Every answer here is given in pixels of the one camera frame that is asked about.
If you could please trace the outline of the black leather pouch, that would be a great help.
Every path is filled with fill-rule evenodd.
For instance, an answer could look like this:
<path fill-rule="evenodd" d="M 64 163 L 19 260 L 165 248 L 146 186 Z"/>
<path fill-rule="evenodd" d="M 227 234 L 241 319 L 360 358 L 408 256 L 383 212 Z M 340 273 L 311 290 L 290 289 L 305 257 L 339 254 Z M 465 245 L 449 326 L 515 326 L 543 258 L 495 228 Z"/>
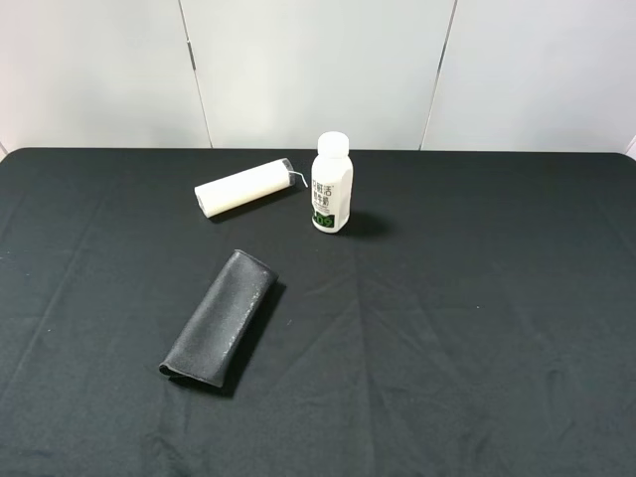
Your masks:
<path fill-rule="evenodd" d="M 237 249 L 186 322 L 159 372 L 221 388 L 232 360 L 278 274 Z"/>

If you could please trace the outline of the white milk bottle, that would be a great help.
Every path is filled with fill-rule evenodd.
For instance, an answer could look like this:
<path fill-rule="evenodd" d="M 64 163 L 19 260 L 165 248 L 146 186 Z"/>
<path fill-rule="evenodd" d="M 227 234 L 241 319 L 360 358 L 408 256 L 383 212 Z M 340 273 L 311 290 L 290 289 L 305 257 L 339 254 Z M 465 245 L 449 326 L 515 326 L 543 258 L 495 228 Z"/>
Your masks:
<path fill-rule="evenodd" d="M 341 230 L 350 218 L 354 167 L 349 138 L 337 131 L 323 133 L 311 167 L 312 223 L 326 234 Z"/>

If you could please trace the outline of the white cylindrical tube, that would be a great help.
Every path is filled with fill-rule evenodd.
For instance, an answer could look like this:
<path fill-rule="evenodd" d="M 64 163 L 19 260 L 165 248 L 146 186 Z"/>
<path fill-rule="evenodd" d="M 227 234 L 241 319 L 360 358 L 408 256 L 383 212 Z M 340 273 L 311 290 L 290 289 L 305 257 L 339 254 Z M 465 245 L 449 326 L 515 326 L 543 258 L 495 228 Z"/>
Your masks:
<path fill-rule="evenodd" d="M 197 186 L 194 194 L 209 219 L 294 186 L 297 179 L 308 187 L 304 175 L 287 158 L 281 158 Z"/>

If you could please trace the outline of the black tablecloth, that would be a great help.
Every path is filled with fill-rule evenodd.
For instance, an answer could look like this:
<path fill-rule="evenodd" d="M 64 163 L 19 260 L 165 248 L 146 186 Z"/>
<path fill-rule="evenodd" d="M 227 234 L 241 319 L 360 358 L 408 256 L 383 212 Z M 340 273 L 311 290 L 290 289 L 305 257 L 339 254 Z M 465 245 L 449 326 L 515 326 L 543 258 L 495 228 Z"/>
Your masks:
<path fill-rule="evenodd" d="M 5 476 L 631 476 L 635 163 L 356 151 L 336 235 L 275 150 L 1 164 Z M 232 253 L 278 274 L 215 388 L 159 372 Z"/>

